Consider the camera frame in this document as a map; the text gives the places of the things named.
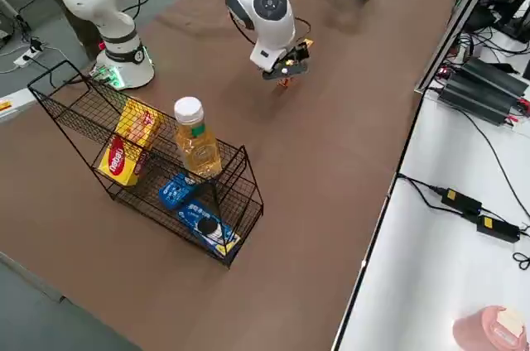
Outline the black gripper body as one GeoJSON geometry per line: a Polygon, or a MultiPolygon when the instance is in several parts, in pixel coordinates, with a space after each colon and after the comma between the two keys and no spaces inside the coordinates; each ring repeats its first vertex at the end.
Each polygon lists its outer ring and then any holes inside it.
{"type": "Polygon", "coordinates": [[[286,70],[286,77],[293,77],[305,74],[306,72],[306,62],[297,62],[293,60],[293,55],[286,55],[284,58],[279,60],[272,68],[278,69],[283,68],[286,70]]]}

